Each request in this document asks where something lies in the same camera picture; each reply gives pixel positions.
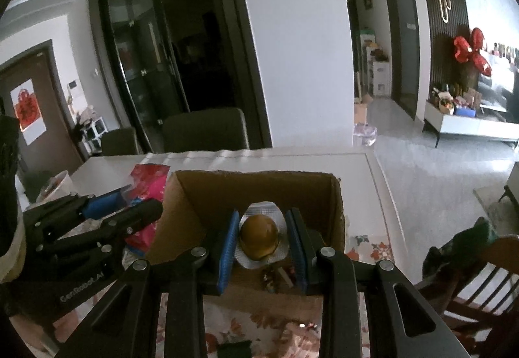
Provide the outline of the wooden chair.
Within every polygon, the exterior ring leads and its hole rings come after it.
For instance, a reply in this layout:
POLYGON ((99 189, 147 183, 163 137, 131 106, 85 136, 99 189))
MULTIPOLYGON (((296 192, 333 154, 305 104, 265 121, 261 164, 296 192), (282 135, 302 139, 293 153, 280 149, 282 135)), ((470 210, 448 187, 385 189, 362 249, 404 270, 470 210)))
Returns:
POLYGON ((518 236, 449 260, 415 288, 469 355, 518 356, 518 236))

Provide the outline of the dark hallway door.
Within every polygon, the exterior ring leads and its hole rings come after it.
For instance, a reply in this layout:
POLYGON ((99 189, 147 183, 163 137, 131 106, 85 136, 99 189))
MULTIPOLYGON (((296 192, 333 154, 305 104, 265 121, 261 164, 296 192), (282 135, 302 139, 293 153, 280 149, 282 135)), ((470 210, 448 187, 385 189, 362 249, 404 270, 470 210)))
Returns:
POLYGON ((420 31, 416 1, 386 2, 392 41, 392 98, 415 119, 420 83, 420 31))

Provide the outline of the red fu poster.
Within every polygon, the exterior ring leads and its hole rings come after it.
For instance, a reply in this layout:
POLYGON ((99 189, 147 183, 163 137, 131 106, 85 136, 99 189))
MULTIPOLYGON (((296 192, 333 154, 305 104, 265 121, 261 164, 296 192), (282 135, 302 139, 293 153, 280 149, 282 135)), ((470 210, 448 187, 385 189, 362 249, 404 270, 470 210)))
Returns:
POLYGON ((47 131, 31 79, 11 90, 11 101, 22 136, 30 146, 47 131))

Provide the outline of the brown cardboard box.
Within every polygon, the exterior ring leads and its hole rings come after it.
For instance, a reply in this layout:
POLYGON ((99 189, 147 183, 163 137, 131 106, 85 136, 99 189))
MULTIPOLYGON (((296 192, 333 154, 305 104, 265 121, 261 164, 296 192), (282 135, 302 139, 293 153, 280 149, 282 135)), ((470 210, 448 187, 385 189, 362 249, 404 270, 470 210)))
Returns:
MULTIPOLYGON (((236 209, 242 218, 252 203, 273 202, 283 216, 299 209, 315 250, 315 284, 322 296, 323 315, 357 305, 354 267, 344 254, 345 223, 341 186, 328 173, 231 173, 179 171, 165 185, 163 213, 146 255, 151 270, 146 290, 161 300, 168 294, 166 316, 170 323, 203 321, 203 299, 217 294, 218 245, 221 230, 236 209)), ((261 270, 246 269, 233 261, 231 285, 237 290, 262 290, 261 270)))

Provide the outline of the pink snack packet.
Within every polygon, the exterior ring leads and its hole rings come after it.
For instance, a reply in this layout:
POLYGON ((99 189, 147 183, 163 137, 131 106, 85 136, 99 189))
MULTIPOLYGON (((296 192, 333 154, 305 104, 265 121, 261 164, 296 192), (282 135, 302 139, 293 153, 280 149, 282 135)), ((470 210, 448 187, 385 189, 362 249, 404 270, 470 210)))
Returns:
MULTIPOLYGON (((136 205, 148 199, 163 202, 164 187, 167 183, 170 167, 162 164, 137 164, 132 169, 131 188, 128 194, 129 204, 136 205)), ((148 224, 142 230, 127 237, 128 248, 133 253, 144 256, 155 238, 157 223, 148 224)))

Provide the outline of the white storage drawers hallway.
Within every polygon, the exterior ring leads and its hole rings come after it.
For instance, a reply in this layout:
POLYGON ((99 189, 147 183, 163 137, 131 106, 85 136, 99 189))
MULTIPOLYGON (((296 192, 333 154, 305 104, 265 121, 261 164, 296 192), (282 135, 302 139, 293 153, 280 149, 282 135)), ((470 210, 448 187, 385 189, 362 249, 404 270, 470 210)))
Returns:
POLYGON ((361 29, 362 84, 373 97, 390 97, 392 92, 391 64, 389 56, 377 43, 375 32, 361 29))

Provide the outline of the patterned table mat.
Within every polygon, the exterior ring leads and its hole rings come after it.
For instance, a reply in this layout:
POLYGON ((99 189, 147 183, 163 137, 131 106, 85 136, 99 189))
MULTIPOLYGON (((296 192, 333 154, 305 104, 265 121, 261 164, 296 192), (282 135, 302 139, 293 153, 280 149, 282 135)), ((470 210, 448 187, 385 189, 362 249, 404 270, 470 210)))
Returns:
MULTIPOLYGON (((352 260, 375 264, 381 259, 394 260, 388 235, 356 235, 349 237, 345 247, 346 255, 352 260)), ((233 293, 229 286, 222 296, 205 296, 203 311, 205 318, 205 342, 208 357, 217 357, 217 347, 221 344, 243 340, 252 342, 252 357, 279 357, 279 339, 289 322, 313 326, 321 335, 323 297, 289 295, 300 294, 296 287, 288 288, 283 276, 276 293, 258 290, 238 289, 233 293)), ((157 325, 156 357, 164 357, 165 312, 168 294, 163 294, 157 325)), ((367 311, 364 295, 359 294, 361 315, 362 357, 370 357, 367 311)))

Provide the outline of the dark dining chair left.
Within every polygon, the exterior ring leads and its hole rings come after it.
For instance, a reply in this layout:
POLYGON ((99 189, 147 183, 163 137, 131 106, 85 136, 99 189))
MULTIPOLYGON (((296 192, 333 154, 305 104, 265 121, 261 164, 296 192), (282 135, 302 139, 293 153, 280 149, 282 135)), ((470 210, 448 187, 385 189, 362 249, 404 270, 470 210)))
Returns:
POLYGON ((103 156, 138 155, 141 149, 133 127, 109 131, 101 137, 103 156))

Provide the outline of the dark dining chair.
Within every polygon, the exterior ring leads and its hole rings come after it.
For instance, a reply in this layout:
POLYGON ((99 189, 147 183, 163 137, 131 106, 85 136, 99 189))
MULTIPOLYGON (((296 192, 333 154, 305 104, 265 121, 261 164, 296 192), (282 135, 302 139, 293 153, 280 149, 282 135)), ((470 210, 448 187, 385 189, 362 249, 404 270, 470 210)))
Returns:
POLYGON ((225 108, 169 116, 163 123, 163 148, 175 153, 248 149, 244 113, 225 108))
POLYGON ((133 127, 109 131, 101 137, 103 156, 138 155, 141 149, 133 127))

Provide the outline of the dark green snack packet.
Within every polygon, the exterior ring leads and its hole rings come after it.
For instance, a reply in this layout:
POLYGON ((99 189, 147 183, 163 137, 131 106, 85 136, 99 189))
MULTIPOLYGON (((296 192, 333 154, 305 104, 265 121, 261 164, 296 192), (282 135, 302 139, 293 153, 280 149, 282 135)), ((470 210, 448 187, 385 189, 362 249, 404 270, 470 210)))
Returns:
POLYGON ((235 343, 221 344, 217 347, 218 358, 252 358, 252 349, 249 340, 235 343))

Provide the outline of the orange beige snack bag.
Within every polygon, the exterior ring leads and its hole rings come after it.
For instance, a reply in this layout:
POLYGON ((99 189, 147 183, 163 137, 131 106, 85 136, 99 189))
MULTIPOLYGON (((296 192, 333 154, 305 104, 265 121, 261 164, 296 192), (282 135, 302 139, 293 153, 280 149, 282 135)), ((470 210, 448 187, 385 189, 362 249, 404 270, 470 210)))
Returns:
POLYGON ((313 326, 289 322, 279 339, 278 356, 288 358, 319 357, 320 335, 313 326))

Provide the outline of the dark dining chair right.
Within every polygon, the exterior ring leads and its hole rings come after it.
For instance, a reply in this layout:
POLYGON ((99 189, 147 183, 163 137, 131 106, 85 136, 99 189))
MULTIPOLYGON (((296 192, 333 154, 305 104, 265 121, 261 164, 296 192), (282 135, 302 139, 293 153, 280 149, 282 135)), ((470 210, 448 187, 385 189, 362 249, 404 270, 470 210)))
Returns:
POLYGON ((163 123, 163 148, 175 153, 248 149, 244 113, 225 108, 169 116, 163 123))

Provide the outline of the dark glass sliding doors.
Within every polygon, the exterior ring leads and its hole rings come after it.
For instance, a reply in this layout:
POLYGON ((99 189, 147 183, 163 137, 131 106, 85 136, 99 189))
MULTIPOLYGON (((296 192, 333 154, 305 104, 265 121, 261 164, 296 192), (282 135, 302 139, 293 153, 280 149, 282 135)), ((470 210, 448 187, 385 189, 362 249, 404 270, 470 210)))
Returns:
POLYGON ((175 115, 236 108, 252 149, 272 144, 246 0, 89 0, 117 118, 163 152, 175 115))

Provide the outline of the white low tv cabinet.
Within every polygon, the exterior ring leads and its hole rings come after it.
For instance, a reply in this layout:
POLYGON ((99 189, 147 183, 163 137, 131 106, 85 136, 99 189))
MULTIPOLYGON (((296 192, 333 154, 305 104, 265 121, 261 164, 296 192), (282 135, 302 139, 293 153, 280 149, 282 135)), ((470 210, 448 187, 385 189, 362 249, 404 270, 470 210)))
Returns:
POLYGON ((422 131, 435 134, 435 146, 442 138, 453 137, 499 141, 518 147, 518 124, 443 114, 430 102, 426 103, 422 131))

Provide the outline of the white basket bowl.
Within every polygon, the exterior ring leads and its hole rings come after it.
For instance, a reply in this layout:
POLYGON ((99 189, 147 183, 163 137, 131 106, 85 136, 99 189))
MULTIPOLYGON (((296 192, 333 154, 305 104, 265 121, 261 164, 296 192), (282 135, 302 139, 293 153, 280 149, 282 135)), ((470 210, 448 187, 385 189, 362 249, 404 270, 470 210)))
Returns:
POLYGON ((48 180, 37 197, 37 203, 51 202, 76 193, 77 190, 69 172, 64 170, 48 180))

